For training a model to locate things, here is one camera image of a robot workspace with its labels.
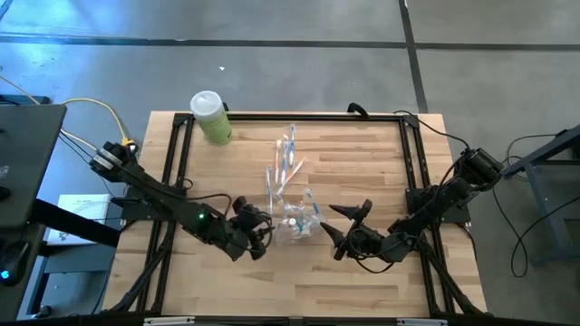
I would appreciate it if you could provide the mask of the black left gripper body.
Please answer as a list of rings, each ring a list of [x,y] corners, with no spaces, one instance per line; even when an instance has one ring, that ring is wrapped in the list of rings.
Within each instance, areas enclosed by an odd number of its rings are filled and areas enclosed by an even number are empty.
[[[258,260],[266,254],[266,249],[272,243],[262,236],[262,231],[268,231],[267,226],[273,225],[272,216],[256,206],[247,202],[245,197],[238,197],[232,205],[236,216],[235,226],[243,231],[249,241],[250,247],[245,247],[253,260]]]

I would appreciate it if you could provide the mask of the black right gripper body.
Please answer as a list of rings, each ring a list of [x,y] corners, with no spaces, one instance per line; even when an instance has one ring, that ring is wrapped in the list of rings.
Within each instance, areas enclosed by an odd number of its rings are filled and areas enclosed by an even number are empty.
[[[363,223],[363,219],[368,216],[372,209],[372,201],[365,199],[360,208],[360,219],[358,221],[351,220],[353,224],[348,232],[343,234],[343,245],[340,248],[335,248],[333,258],[340,261],[347,256],[352,259],[379,258],[385,261],[382,252],[383,236]]]

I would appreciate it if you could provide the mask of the clear plastic bag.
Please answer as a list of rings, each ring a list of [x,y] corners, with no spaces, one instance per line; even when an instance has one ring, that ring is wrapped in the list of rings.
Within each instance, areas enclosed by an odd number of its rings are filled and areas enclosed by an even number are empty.
[[[290,218],[294,218],[297,221],[297,227],[291,227],[288,224]],[[282,218],[275,227],[274,242],[276,245],[289,245],[303,242],[307,238],[318,235],[322,231],[320,223],[324,221],[325,217],[322,211],[320,216],[316,216],[311,205],[284,204]],[[300,239],[294,238],[294,230],[296,228],[306,230],[308,235]]]

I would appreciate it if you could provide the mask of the green disinfecting wipes canister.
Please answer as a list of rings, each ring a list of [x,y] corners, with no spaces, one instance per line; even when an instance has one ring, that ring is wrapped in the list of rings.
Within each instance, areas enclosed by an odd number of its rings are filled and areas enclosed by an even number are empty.
[[[224,145],[231,139],[232,129],[224,102],[214,91],[200,91],[190,100],[190,110],[209,142]]]

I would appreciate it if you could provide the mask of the white booklet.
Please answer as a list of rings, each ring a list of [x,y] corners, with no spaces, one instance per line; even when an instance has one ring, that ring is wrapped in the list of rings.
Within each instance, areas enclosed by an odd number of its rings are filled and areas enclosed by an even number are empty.
[[[100,224],[105,222],[109,210],[111,195],[60,195],[58,207],[70,213],[74,213],[85,219],[96,221]],[[77,235],[51,229],[48,245],[94,245],[94,242],[81,238]]]

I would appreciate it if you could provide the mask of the black desk support beam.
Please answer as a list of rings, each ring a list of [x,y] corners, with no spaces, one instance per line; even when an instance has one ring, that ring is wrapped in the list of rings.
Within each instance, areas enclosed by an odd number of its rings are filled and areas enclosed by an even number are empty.
[[[116,247],[121,231],[106,225],[107,218],[87,219],[58,206],[35,199],[28,222],[44,225],[100,245]]]

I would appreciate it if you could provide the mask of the blue-grey metal cart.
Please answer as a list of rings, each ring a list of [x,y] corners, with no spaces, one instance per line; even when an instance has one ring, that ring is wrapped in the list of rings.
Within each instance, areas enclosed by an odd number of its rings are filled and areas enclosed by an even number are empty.
[[[524,237],[542,223],[546,223],[553,240],[554,247],[552,249],[530,260],[530,263],[534,265],[580,259],[580,244],[574,243],[566,226],[566,222],[572,220],[573,217],[562,215],[565,208],[573,204],[580,204],[580,194],[574,195],[561,204],[555,204],[554,199],[548,196],[540,184],[540,169],[542,167],[580,168],[580,124],[571,129],[564,129],[557,134],[548,134],[547,137],[550,140],[546,144],[524,157],[513,156],[511,154],[512,148],[519,141],[533,137],[526,135],[512,140],[506,149],[507,168],[502,172],[505,178],[513,178],[520,173],[526,175],[527,183],[534,194],[540,214],[540,217],[518,237],[516,247],[522,246]]]

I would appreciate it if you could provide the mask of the dark grey desk top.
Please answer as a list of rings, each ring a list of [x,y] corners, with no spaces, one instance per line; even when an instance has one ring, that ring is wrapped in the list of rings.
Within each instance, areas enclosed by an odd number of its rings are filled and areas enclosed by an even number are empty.
[[[62,104],[0,106],[0,228],[27,222],[66,111]]]

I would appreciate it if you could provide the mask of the black computer mouse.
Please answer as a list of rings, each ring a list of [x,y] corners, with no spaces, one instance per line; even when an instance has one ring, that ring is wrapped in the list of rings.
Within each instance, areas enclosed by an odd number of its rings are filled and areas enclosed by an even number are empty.
[[[26,241],[8,244],[0,253],[0,283],[4,286],[18,284],[24,275],[30,245]]]

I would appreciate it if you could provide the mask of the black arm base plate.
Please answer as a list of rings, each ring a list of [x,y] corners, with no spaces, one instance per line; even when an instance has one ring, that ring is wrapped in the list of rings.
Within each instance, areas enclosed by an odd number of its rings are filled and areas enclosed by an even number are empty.
[[[122,208],[121,218],[135,221],[172,221],[172,212],[161,205],[137,198],[114,199],[113,204]]]
[[[435,194],[435,187],[407,189],[405,198],[408,212],[414,214],[423,207]],[[463,224],[471,221],[469,210],[466,206],[452,206],[441,215],[442,223]]]

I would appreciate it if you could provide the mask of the white bracket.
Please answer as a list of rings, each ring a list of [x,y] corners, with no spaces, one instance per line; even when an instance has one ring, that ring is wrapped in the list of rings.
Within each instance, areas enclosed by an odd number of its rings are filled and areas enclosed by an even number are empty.
[[[194,326],[194,316],[160,316],[146,318],[142,326]]]
[[[399,318],[396,321],[397,326],[449,326],[445,320],[438,319],[419,319],[419,318]]]

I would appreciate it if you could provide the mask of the black aluminium table frame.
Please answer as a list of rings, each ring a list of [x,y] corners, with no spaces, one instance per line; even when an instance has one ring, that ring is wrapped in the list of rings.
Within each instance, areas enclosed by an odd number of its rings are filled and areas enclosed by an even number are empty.
[[[406,215],[405,192],[436,183],[451,165],[453,143],[439,114],[422,116],[413,129],[388,113],[362,119],[344,113],[235,113],[233,136],[224,146],[209,144],[194,129],[184,174],[189,193],[211,198],[223,209],[225,197],[246,197],[266,205],[266,167],[275,162],[276,141],[296,125],[295,153],[307,158],[284,192],[302,202],[310,188],[327,221],[340,230],[349,220],[329,205],[372,201],[367,226],[385,232]],[[161,310],[164,314],[291,317],[424,317],[429,312],[420,257],[409,254],[388,267],[336,261],[328,235],[271,246],[253,260],[232,260],[183,230],[175,234]]]

